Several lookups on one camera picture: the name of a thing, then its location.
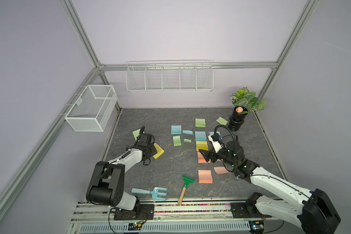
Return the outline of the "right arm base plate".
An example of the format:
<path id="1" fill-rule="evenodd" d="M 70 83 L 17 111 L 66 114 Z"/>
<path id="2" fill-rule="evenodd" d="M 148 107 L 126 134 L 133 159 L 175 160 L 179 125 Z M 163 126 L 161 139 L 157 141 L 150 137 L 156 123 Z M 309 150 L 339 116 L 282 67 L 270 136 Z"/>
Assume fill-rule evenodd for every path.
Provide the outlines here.
<path id="1" fill-rule="evenodd" d="M 254 205 L 245 202 L 233 202 L 230 204 L 233 218 L 261 218 L 267 216 L 262 214 Z"/>

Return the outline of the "light green memo pad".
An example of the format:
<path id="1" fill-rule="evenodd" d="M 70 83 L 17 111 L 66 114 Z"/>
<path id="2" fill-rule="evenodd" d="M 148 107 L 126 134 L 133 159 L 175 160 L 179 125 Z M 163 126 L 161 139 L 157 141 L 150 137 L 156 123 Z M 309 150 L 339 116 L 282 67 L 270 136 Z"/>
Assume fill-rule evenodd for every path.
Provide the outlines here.
<path id="1" fill-rule="evenodd" d="M 134 139 L 136 140 L 140 134 L 140 129 L 137 129 L 137 130 L 133 131 L 132 133 L 133 133 Z"/>

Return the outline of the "light blue memo pad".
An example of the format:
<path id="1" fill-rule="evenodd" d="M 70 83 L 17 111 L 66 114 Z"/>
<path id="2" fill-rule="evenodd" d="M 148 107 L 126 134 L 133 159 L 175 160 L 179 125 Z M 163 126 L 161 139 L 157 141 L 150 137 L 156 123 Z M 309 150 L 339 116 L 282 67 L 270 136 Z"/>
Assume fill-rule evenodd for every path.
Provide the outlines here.
<path id="1" fill-rule="evenodd" d="M 182 126 L 181 125 L 172 125 L 171 126 L 171 134 L 172 135 L 181 135 L 182 134 Z"/>

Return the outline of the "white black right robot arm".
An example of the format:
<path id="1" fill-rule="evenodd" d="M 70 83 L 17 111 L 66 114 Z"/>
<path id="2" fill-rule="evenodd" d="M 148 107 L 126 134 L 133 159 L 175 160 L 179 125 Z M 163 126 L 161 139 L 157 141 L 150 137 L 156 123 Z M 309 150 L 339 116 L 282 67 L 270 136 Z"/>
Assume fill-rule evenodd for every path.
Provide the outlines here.
<path id="1" fill-rule="evenodd" d="M 227 163 L 237 179 L 261 187 L 279 198 L 274 200 L 261 193 L 253 193 L 243 207 L 247 215 L 272 216 L 299 227 L 306 234 L 335 233 L 341 218 L 324 191 L 311 191 L 275 176 L 245 158 L 244 150 L 237 142 L 211 143 L 210 150 L 199 150 L 206 162 L 220 160 Z"/>

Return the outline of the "pink memo pad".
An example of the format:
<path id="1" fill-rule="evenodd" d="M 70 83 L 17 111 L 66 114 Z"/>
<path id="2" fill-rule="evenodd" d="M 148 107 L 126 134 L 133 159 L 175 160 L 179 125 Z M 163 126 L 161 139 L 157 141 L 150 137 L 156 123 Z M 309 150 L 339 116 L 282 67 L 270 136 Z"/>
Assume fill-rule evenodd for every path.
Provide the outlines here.
<path id="1" fill-rule="evenodd" d="M 212 177 L 211 170 L 199 170 L 198 175 L 199 175 L 199 183 L 200 184 L 212 184 L 213 183 L 213 177 Z"/>
<path id="2" fill-rule="evenodd" d="M 198 152 L 198 163 L 210 163 L 210 161 L 206 161 L 201 152 Z"/>

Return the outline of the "yellow fanned memo pad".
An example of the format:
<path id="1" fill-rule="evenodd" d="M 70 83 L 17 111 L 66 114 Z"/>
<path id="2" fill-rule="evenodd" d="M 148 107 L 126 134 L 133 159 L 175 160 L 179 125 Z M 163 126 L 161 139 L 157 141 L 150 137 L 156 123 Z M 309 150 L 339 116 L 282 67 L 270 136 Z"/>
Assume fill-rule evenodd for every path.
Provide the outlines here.
<path id="1" fill-rule="evenodd" d="M 154 147 L 157 152 L 153 155 L 153 158 L 158 159 L 160 156 L 163 155 L 164 150 L 157 143 L 154 144 Z"/>

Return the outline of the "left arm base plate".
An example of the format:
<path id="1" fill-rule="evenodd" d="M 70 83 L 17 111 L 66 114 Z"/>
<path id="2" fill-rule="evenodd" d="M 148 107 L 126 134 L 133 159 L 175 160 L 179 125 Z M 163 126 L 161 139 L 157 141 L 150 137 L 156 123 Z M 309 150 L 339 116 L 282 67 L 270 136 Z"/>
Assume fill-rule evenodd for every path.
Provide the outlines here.
<path id="1" fill-rule="evenodd" d="M 153 220 L 155 214 L 154 204 L 140 204 L 134 210 L 119 209 L 115 211 L 114 220 Z"/>

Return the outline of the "torn green memo page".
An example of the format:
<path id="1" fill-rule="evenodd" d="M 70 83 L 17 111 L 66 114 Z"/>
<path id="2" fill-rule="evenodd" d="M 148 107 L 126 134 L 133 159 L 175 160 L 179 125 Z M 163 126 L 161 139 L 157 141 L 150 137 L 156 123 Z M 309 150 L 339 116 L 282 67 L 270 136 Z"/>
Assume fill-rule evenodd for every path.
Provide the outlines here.
<path id="1" fill-rule="evenodd" d="M 228 121 L 222 117 L 219 117 L 216 121 L 221 125 L 227 125 L 227 123 L 228 123 Z"/>

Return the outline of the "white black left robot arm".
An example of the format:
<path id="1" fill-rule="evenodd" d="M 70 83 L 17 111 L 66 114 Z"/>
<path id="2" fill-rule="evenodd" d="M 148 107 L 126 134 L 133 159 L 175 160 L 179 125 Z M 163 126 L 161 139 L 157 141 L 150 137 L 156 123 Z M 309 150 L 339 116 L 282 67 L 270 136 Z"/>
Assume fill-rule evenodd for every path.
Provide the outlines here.
<path id="1" fill-rule="evenodd" d="M 127 211 L 134 211 L 139 205 L 138 198 L 124 191 L 125 173 L 134 165 L 144 162 L 154 154 L 155 137 L 139 134 L 134 145 L 110 161 L 96 163 L 86 192 L 86 200 L 93 204 L 107 205 Z"/>

